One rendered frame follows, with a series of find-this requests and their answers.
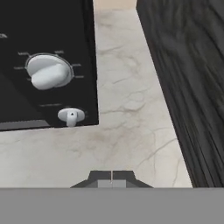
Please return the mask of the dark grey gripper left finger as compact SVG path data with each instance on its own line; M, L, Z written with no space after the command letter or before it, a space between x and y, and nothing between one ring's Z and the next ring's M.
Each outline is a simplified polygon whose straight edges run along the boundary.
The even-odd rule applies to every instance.
M97 188L99 180L111 180L111 171L91 171L87 179L73 185L73 188Z

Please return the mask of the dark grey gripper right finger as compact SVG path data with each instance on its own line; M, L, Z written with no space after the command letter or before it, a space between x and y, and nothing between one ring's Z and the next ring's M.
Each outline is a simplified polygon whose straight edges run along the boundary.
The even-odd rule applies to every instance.
M133 171L113 171L113 180L125 180L127 188L151 188L151 185L138 180Z

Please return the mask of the small white toaster oven knob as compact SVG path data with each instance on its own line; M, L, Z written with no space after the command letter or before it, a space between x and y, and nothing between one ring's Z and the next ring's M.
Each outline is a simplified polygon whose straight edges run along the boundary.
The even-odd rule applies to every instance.
M65 122L67 127L74 127L85 119L85 113L78 108L63 108L59 111L58 118Z

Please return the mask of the large white toaster oven knob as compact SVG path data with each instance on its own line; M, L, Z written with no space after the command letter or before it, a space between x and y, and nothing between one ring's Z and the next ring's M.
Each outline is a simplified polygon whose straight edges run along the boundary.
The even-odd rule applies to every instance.
M67 85L74 77L71 65L58 55L38 53L25 63L31 84L37 90L60 88Z

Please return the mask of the black toaster oven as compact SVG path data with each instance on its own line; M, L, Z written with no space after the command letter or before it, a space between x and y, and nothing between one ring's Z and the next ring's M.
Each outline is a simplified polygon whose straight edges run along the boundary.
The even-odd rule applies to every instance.
M37 90L25 63L50 53L73 69L64 87ZM93 0L0 0L0 131L65 128L62 109L99 122Z

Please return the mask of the dark wood cabinet panel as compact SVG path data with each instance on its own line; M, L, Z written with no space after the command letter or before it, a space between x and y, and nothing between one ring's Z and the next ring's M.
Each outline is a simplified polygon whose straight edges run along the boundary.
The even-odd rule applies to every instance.
M224 187L224 0L137 0L194 187Z

